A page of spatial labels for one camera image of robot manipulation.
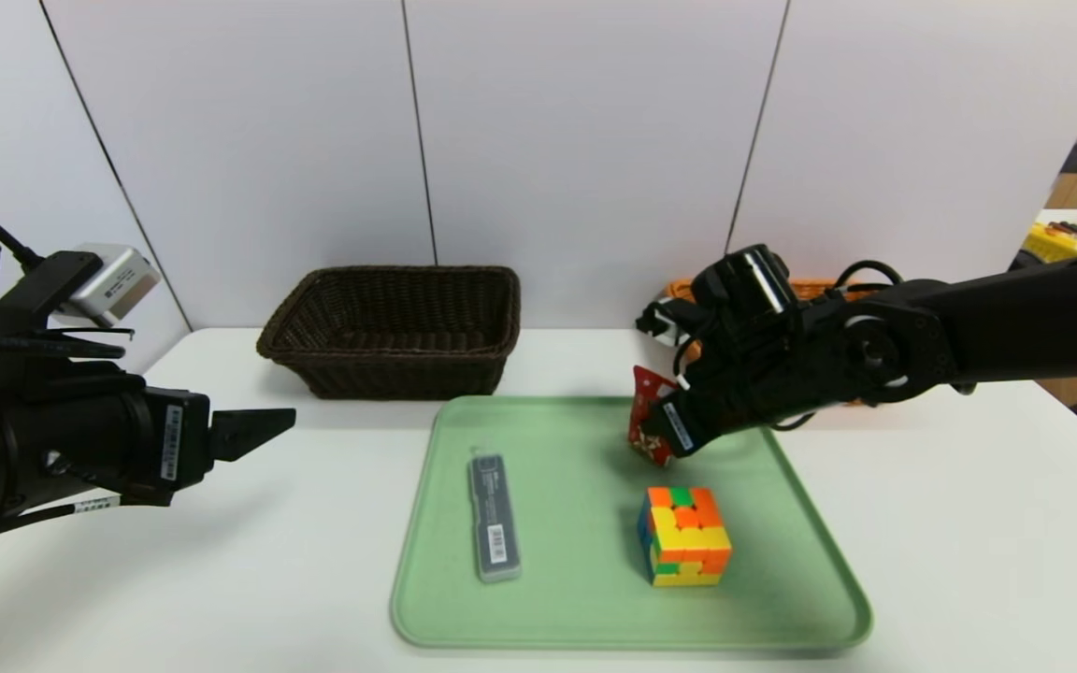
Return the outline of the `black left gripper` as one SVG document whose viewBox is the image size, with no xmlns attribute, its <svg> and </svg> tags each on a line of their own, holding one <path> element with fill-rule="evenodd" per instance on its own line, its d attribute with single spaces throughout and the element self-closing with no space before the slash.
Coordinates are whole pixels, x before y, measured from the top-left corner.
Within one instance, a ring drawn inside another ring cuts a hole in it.
<svg viewBox="0 0 1077 673">
<path fill-rule="evenodd" d="M 34 508 L 92 489 L 166 506 L 202 480 L 212 459 L 235 463 L 296 423 L 294 408 L 215 410 L 209 427 L 209 411 L 208 397 L 180 389 L 39 388 L 5 410 L 5 506 Z"/>
</svg>

